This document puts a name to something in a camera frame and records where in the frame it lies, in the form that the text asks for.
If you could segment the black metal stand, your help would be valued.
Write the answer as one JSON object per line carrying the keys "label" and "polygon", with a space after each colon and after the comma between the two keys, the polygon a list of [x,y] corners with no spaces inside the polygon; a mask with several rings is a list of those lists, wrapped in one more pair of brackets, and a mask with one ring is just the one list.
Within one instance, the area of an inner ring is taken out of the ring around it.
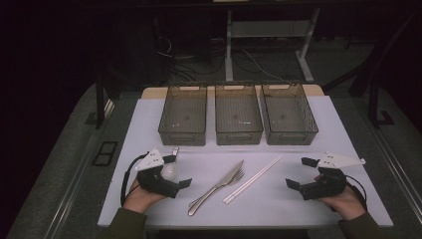
{"label": "black metal stand", "polygon": [[375,128],[382,125],[394,125],[394,121],[387,111],[381,111],[378,108],[379,87],[377,84],[369,86],[368,117]]}

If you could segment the white metal desk frame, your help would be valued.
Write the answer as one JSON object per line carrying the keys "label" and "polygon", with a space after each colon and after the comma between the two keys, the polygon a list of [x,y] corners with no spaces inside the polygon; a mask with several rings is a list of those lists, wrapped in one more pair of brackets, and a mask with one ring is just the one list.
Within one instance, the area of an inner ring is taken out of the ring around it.
{"label": "white metal desk frame", "polygon": [[233,11],[227,11],[225,78],[233,81],[232,40],[240,38],[294,38],[302,37],[302,47],[295,51],[300,70],[308,83],[315,79],[308,65],[306,56],[317,25],[320,8],[314,8],[308,20],[278,21],[234,21]]}

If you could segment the person's left hand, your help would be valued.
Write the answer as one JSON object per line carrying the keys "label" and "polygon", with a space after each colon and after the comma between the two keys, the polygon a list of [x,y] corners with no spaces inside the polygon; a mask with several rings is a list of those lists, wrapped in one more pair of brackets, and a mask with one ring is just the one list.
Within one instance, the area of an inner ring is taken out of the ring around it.
{"label": "person's left hand", "polygon": [[150,206],[162,199],[165,199],[165,196],[142,189],[137,180],[135,180],[122,207],[137,213],[144,213]]}

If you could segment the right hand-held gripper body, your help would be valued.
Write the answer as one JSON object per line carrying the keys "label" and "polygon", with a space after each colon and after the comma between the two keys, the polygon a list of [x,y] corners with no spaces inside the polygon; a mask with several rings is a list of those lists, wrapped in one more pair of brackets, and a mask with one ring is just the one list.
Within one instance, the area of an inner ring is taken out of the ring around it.
{"label": "right hand-held gripper body", "polygon": [[304,200],[319,199],[341,194],[346,187],[344,167],[364,165],[363,158],[355,158],[341,154],[326,152],[318,159],[319,178],[315,182],[301,185],[299,193]]}

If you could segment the white ceramic spoon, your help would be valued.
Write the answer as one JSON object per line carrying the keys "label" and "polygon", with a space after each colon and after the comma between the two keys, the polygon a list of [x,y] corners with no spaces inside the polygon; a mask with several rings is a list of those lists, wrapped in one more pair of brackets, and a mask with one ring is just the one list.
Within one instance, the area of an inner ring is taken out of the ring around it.
{"label": "white ceramic spoon", "polygon": [[[170,155],[176,155],[177,158],[178,150],[178,147],[174,147]],[[161,176],[166,180],[174,180],[177,176],[176,161],[172,163],[164,163],[161,170]]]}

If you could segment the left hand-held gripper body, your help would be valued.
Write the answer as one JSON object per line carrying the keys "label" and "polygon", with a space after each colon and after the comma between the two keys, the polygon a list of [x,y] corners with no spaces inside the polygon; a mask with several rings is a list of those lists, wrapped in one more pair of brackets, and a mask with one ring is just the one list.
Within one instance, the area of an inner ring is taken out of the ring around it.
{"label": "left hand-held gripper body", "polygon": [[180,190],[178,182],[166,180],[161,176],[163,164],[163,156],[154,148],[136,165],[136,179],[140,187],[148,192],[175,198]]}

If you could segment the silver metal knife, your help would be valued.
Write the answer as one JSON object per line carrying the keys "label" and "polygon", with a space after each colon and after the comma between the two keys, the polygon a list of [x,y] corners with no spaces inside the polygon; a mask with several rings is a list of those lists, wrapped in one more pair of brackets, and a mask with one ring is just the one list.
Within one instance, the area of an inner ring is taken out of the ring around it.
{"label": "silver metal knife", "polygon": [[200,200],[189,208],[188,215],[193,216],[196,211],[199,209],[199,207],[216,191],[219,189],[227,186],[229,181],[234,177],[236,172],[238,172],[240,169],[242,169],[242,166],[244,164],[244,161],[241,160],[238,162],[229,172],[227,172],[214,186],[212,186],[206,193],[204,193],[202,196],[200,196]]}

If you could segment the white table cover sheet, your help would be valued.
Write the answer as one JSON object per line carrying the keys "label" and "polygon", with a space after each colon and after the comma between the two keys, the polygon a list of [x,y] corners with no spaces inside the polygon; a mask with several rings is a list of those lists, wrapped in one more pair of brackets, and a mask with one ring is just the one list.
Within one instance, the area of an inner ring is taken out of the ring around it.
{"label": "white table cover sheet", "polygon": [[[318,133],[310,145],[268,145],[265,136],[256,145],[217,145],[214,129],[214,100],[208,100],[205,146],[180,146],[176,159],[178,180],[192,178],[190,187],[179,191],[175,199],[164,199],[147,212],[149,228],[316,228],[335,225],[339,216],[322,203],[303,200],[286,185],[285,178],[301,184],[314,181],[317,169],[302,165],[302,157],[321,158],[325,152],[359,158],[342,122],[327,96],[308,97]],[[98,225],[108,226],[120,207],[124,173],[131,162],[151,149],[171,154],[173,146],[164,146],[158,133],[165,99],[138,100],[112,176]],[[242,183],[276,157],[281,160],[247,187],[229,204],[223,202]],[[232,186],[211,195],[193,216],[188,204],[215,185],[230,169],[244,160],[245,175]],[[362,165],[343,172],[357,179],[367,193],[367,206],[381,226],[393,222]]]}

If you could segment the person's right hand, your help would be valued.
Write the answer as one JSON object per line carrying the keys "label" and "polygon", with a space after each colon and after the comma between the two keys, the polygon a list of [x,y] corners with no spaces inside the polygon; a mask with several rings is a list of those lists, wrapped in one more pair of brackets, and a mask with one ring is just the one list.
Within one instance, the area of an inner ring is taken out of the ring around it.
{"label": "person's right hand", "polygon": [[366,212],[357,194],[348,186],[341,194],[320,198],[318,201],[335,210],[344,220],[355,219]]}

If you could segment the transparent grey plastic bin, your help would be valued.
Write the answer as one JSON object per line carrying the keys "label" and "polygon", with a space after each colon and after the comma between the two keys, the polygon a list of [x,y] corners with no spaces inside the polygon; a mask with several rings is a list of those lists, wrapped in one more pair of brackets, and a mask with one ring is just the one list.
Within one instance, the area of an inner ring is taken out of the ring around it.
{"label": "transparent grey plastic bin", "polygon": [[215,87],[215,130],[218,145],[260,143],[263,125],[253,85]]}
{"label": "transparent grey plastic bin", "polygon": [[206,87],[169,87],[158,127],[162,143],[203,146],[206,115]]}
{"label": "transparent grey plastic bin", "polygon": [[261,110],[269,145],[310,145],[318,133],[302,85],[261,85]]}

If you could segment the silver metal fork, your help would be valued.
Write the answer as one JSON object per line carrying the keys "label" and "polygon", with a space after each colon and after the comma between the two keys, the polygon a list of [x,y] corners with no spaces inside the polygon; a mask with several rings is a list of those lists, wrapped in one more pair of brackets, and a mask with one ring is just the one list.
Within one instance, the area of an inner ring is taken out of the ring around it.
{"label": "silver metal fork", "polygon": [[[227,185],[234,185],[236,184],[243,176],[244,176],[245,172],[243,171],[243,169],[240,169],[238,172],[236,172],[236,174],[234,175],[234,177],[229,181],[229,183]],[[201,197],[197,198],[196,200],[192,201],[189,203],[189,208],[192,207],[193,205],[195,205]]]}

